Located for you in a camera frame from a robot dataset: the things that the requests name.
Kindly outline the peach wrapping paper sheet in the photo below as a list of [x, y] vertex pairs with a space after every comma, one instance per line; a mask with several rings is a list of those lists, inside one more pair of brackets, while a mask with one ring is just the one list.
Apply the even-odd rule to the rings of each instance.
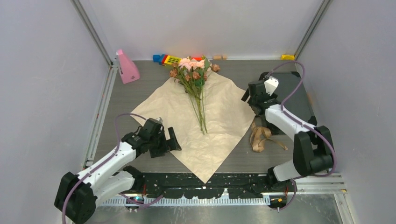
[[161, 118], [164, 128], [172, 127], [181, 150], [171, 153], [206, 183], [250, 129], [255, 114], [241, 100], [244, 93], [231, 79], [211, 72], [203, 91], [205, 125], [200, 125], [188, 94], [169, 78], [132, 113]]

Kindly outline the pink and brown rose stem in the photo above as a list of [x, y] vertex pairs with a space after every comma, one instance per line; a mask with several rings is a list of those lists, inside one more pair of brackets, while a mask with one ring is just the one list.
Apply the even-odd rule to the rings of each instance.
[[207, 134], [204, 87], [210, 74], [220, 71], [220, 66], [218, 64], [213, 64], [206, 56], [201, 57], [203, 59], [201, 61], [196, 61], [196, 67], [192, 69], [193, 95], [190, 97], [190, 100], [198, 120], [199, 129], [202, 134]]

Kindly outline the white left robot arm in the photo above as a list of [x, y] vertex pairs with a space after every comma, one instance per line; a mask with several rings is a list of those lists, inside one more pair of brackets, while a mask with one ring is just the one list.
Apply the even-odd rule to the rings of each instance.
[[140, 192], [144, 176], [128, 165], [140, 155], [149, 153], [156, 158], [181, 149], [173, 127], [164, 128], [161, 119], [145, 120], [135, 132], [118, 138], [116, 147], [99, 161], [61, 178], [54, 206], [62, 213], [62, 223], [70, 219], [75, 224], [84, 224], [99, 205], [116, 194], [127, 190]]

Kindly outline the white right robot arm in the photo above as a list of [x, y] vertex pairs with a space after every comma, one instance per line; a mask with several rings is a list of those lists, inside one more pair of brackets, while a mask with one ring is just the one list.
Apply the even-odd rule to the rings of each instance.
[[278, 80], [273, 77], [253, 81], [242, 97], [265, 128], [274, 133], [282, 132], [293, 141], [292, 160], [267, 171], [267, 187], [275, 192], [283, 188], [286, 181], [310, 175], [321, 176], [322, 171], [336, 166], [330, 130], [305, 122], [289, 112], [284, 103], [276, 99], [274, 91], [278, 85]]

